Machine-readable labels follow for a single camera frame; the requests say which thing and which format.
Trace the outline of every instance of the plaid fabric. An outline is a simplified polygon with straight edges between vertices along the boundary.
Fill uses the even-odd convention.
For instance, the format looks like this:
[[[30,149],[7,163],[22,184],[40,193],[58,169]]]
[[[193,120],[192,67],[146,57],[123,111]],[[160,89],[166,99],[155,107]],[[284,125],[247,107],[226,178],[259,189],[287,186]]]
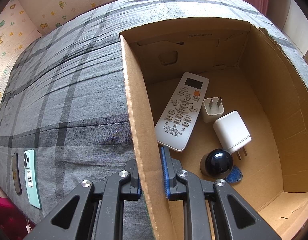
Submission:
[[[123,30],[182,17],[243,19],[266,28],[308,87],[308,66],[286,37],[241,0],[118,0],[42,37],[20,55],[0,108],[0,186],[39,223],[83,179],[107,179],[134,158],[125,97]],[[28,202],[23,152],[35,149],[42,210]],[[12,179],[19,154],[22,195]],[[126,202],[124,239],[153,239],[144,198]]]

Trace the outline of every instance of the cardboard box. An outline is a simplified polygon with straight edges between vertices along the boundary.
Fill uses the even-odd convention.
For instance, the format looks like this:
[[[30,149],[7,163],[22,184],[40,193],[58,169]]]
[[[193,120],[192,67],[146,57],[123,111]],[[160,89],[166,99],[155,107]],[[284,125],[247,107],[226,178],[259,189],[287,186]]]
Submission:
[[[166,200],[154,126],[185,71],[209,79],[205,98],[222,97],[224,114],[240,113],[252,141],[248,156],[234,156],[243,179],[233,187],[282,239],[293,238],[308,219],[308,90],[267,31],[241,20],[181,18],[126,30],[121,45],[134,150],[156,239],[183,239],[182,201]],[[209,180],[199,163],[221,147],[212,125],[199,115],[185,150],[171,151],[184,169]]]

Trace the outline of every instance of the remote control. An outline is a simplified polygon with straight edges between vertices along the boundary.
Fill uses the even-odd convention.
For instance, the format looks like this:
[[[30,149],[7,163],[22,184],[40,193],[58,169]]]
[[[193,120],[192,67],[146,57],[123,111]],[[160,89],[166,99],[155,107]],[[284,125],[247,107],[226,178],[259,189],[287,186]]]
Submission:
[[[159,144],[182,152],[194,128],[209,80],[185,72],[155,126]]]

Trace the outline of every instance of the black sphere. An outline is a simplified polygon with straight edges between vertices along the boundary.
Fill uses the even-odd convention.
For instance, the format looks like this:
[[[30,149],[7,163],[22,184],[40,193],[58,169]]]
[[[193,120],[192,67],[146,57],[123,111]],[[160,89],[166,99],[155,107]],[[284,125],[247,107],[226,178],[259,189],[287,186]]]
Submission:
[[[233,168],[233,157],[224,149],[215,149],[205,160],[206,173],[214,179],[224,179]]]

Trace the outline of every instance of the blue tag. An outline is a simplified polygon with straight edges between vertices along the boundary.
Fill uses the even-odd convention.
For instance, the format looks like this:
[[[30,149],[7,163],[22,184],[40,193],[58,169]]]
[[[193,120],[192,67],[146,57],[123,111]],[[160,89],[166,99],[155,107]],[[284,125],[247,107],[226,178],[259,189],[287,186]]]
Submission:
[[[235,183],[241,181],[243,174],[241,173],[238,166],[233,166],[231,173],[225,178],[228,183]]]

